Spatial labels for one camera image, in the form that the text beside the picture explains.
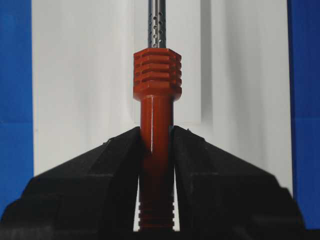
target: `red plastic part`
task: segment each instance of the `red plastic part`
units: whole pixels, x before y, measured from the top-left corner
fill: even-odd
[[[181,96],[181,56],[168,48],[134,54],[133,97],[141,101],[140,129],[145,146],[139,177],[140,230],[168,229],[173,223],[173,163],[169,127],[173,102]]]

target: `metal tube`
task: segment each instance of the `metal tube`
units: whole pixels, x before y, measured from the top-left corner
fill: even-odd
[[[149,0],[148,48],[166,48],[166,0]]]

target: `blue background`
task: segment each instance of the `blue background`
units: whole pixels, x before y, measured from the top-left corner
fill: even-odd
[[[33,176],[31,0],[0,0],[0,215]]]
[[[293,195],[320,229],[320,1],[288,0]]]

